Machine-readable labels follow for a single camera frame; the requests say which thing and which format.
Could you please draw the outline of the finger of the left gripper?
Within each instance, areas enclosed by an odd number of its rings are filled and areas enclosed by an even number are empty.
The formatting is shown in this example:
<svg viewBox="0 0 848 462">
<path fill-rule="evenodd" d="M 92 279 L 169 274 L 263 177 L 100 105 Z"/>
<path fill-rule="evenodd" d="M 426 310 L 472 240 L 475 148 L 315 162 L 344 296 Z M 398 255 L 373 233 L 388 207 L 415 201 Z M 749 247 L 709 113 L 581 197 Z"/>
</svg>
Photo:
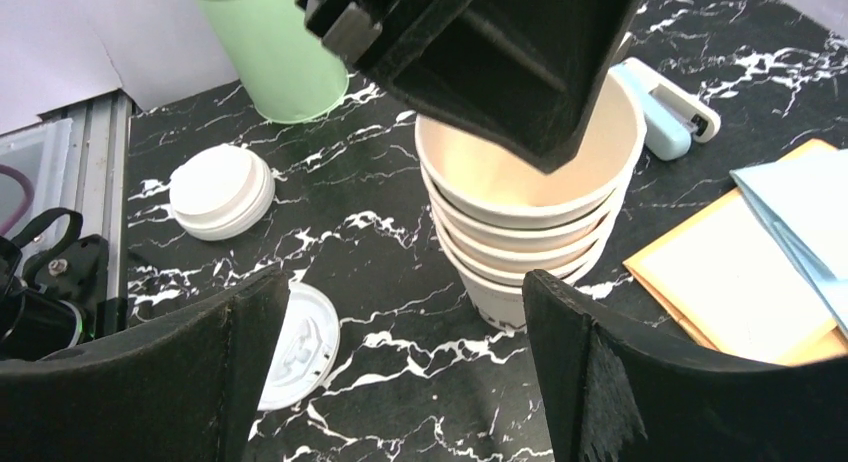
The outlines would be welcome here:
<svg viewBox="0 0 848 462">
<path fill-rule="evenodd" d="M 575 158 L 643 0 L 491 0 L 488 95 L 393 95 L 543 173 Z"/>
<path fill-rule="evenodd" d="M 491 0 L 294 0 L 304 27 L 392 95 L 488 95 Z"/>
</svg>

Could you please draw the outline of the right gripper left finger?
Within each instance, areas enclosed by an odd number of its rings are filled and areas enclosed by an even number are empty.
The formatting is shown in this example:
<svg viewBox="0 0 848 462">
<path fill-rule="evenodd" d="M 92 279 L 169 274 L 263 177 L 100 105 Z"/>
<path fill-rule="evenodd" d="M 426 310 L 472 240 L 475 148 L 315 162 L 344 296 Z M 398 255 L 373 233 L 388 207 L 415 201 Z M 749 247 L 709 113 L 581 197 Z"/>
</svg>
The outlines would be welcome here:
<svg viewBox="0 0 848 462">
<path fill-rule="evenodd" d="M 289 300 L 265 268 L 179 310 L 1 365 L 5 461 L 238 461 Z"/>
</svg>

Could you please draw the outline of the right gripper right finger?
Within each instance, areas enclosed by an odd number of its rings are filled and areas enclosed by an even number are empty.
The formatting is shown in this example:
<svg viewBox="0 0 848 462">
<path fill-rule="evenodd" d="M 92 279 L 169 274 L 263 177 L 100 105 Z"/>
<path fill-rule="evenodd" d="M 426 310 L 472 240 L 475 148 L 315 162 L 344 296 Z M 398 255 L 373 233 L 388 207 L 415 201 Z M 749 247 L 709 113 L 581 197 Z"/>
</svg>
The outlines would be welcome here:
<svg viewBox="0 0 848 462">
<path fill-rule="evenodd" d="M 779 366 L 649 328 L 543 270 L 527 334 L 558 461 L 843 461 L 847 360 Z"/>
</svg>

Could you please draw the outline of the stack of white paper cups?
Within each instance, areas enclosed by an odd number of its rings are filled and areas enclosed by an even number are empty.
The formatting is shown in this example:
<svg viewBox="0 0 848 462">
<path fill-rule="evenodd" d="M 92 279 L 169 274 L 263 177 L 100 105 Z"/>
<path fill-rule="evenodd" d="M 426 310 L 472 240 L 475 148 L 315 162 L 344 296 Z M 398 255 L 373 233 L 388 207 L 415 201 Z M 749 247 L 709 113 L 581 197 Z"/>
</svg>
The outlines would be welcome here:
<svg viewBox="0 0 848 462">
<path fill-rule="evenodd" d="M 526 327 L 521 285 L 541 269 L 568 284 L 598 262 L 642 154 L 635 91 L 611 70 L 577 156 L 544 174 L 506 149 L 420 115 L 415 149 L 437 240 L 480 317 Z"/>
</svg>

